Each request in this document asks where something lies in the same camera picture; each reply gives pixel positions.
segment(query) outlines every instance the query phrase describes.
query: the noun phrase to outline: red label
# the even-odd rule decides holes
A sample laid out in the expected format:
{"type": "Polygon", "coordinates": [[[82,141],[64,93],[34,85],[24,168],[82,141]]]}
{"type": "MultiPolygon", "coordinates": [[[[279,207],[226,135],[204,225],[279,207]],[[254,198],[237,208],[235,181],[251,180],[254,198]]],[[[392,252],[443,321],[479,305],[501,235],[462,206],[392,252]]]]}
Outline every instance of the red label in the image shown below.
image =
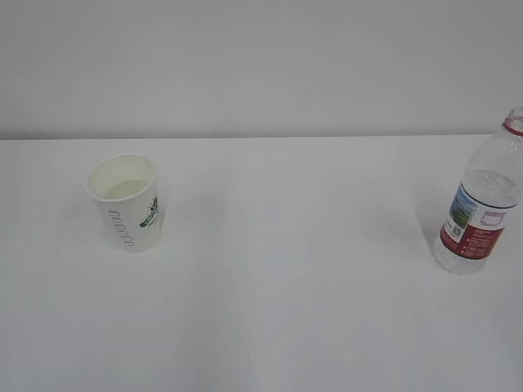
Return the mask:
{"type": "Polygon", "coordinates": [[[465,233],[459,243],[456,243],[445,232],[445,228],[441,228],[440,236],[441,242],[450,251],[467,259],[479,260],[489,256],[502,232],[503,229],[490,231],[478,229],[469,225],[465,229],[465,233]]]}

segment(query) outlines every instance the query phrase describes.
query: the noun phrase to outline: plastic water bottle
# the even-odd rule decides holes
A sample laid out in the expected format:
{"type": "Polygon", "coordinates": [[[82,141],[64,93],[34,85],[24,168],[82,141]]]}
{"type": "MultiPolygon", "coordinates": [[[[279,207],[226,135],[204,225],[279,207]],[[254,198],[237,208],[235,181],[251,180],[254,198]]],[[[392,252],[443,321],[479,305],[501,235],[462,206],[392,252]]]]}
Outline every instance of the plastic water bottle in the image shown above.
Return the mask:
{"type": "Polygon", "coordinates": [[[472,156],[434,243],[437,262],[461,275],[485,265],[522,191],[523,108],[515,108],[472,156]]]}

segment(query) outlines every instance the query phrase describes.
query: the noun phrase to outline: red bottle cap ring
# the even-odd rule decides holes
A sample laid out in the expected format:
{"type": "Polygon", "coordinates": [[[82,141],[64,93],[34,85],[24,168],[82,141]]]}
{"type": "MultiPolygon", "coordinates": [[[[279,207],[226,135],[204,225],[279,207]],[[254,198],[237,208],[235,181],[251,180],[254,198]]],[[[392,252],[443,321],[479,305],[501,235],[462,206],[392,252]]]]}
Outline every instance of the red bottle cap ring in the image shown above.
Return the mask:
{"type": "Polygon", "coordinates": [[[523,136],[523,131],[517,131],[515,130],[514,128],[512,128],[509,124],[508,124],[508,118],[505,120],[505,122],[503,123],[503,127],[513,133],[514,135],[518,135],[518,136],[523,136]]]}

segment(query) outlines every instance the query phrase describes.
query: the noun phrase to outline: bottle label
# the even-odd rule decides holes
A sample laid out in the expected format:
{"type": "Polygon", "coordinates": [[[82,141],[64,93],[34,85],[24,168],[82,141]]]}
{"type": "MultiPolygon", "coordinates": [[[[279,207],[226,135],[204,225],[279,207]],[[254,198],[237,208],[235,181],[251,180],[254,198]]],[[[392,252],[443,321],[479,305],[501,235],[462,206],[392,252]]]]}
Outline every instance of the bottle label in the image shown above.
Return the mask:
{"type": "Polygon", "coordinates": [[[440,231],[441,242],[467,259],[484,259],[505,228],[508,208],[492,207],[475,200],[461,184],[440,231]]]}

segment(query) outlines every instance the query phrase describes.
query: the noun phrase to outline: white wall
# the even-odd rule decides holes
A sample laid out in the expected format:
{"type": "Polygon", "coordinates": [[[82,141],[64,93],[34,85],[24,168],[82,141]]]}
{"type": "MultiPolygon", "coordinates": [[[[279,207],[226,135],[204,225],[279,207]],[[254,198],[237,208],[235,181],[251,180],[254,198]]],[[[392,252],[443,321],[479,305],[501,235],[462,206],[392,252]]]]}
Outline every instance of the white wall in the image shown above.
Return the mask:
{"type": "Polygon", "coordinates": [[[521,0],[4,0],[0,137],[486,132],[521,0]]]}

